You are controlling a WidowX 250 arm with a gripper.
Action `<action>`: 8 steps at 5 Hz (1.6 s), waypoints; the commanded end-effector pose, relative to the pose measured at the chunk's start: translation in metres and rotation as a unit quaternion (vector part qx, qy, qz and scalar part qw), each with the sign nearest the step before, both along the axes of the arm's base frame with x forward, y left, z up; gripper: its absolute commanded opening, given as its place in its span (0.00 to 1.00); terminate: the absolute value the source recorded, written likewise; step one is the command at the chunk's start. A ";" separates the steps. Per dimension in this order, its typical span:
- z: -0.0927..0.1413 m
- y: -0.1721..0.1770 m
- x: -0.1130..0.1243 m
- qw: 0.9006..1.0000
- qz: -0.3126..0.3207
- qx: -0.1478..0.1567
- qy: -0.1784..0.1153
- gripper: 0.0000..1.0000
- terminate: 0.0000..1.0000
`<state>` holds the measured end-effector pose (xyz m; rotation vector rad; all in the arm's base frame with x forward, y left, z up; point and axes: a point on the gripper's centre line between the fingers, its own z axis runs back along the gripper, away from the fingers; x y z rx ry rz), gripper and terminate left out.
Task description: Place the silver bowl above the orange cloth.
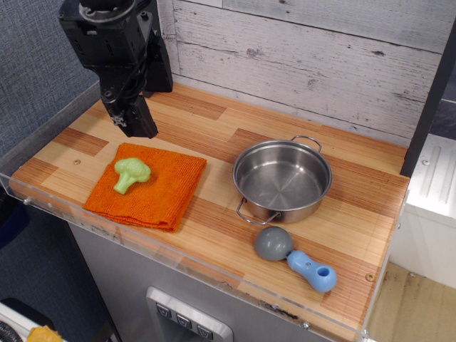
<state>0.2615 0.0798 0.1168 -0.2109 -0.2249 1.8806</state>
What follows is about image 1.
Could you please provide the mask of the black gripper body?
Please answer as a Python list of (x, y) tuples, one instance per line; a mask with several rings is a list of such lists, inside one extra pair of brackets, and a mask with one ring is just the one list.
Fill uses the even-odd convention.
[(172, 91), (156, 1), (64, 1), (58, 20), (83, 67), (98, 76), (101, 96)]

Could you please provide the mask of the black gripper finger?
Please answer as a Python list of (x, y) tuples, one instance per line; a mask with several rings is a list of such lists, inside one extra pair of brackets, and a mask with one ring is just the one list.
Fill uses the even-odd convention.
[(113, 93), (103, 93), (103, 105), (114, 126), (129, 138), (154, 138), (158, 134), (149, 108), (142, 95), (115, 98)]
[(145, 98), (150, 98), (152, 95), (154, 95), (155, 92), (152, 91), (152, 90), (143, 90), (142, 92), (142, 95), (145, 97)]

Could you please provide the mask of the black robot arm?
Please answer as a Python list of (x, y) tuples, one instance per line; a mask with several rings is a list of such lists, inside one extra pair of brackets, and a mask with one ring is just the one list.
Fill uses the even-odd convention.
[(173, 89), (156, 1), (64, 1), (58, 20), (82, 66), (99, 78), (113, 124), (129, 138), (155, 137), (146, 100)]

